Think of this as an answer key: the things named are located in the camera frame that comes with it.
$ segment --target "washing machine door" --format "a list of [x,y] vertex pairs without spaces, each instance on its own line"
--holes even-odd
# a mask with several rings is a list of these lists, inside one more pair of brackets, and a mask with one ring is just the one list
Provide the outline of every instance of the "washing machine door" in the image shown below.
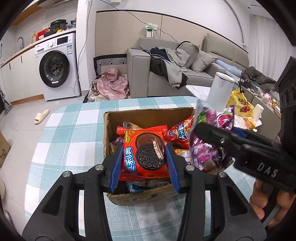
[[69,72],[69,60],[62,52],[50,51],[40,61],[40,77],[48,87],[60,87],[67,80]]

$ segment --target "kitchen counter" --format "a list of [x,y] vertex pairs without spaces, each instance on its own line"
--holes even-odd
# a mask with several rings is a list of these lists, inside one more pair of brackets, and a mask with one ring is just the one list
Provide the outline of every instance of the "kitchen counter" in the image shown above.
[[57,36],[60,36],[60,35],[64,35],[64,34],[68,34],[68,33],[72,33],[72,32],[75,32],[76,31],[76,28],[72,28],[72,29],[67,29],[67,30],[64,30],[62,32],[59,32],[59,33],[56,33],[56,34],[52,34],[46,38],[43,38],[43,39],[40,39],[38,41],[36,41],[35,43],[33,44],[30,44],[28,45],[27,47],[21,49],[20,51],[18,51],[17,53],[15,53],[13,56],[11,56],[9,59],[6,59],[4,60],[1,64],[0,64],[0,68],[2,68],[4,65],[8,64],[11,60],[15,59],[16,57],[18,57],[19,55],[23,54],[24,52],[26,52],[27,50],[30,50],[32,48],[35,47],[35,45],[39,44],[39,43],[42,43],[44,41],[47,41],[49,39],[52,39],[52,38],[55,38]]

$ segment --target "faucet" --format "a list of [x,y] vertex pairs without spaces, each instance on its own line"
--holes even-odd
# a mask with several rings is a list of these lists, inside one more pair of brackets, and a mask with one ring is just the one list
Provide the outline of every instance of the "faucet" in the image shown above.
[[17,42],[19,41],[19,39],[22,39],[22,46],[20,47],[20,49],[22,50],[24,48],[24,39],[22,37],[19,37],[17,39]]

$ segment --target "range hood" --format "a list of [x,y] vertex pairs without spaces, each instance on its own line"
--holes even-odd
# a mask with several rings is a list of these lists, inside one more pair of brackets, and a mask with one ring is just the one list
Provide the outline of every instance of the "range hood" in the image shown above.
[[72,1],[72,0],[39,0],[37,2],[37,6],[44,7],[44,8],[51,8],[68,1]]

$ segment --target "dish soap bottle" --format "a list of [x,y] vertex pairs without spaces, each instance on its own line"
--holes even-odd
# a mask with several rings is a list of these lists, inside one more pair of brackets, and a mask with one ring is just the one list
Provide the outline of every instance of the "dish soap bottle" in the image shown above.
[[33,36],[32,36],[32,43],[35,43],[37,41],[37,35],[35,33],[35,31],[33,32]]

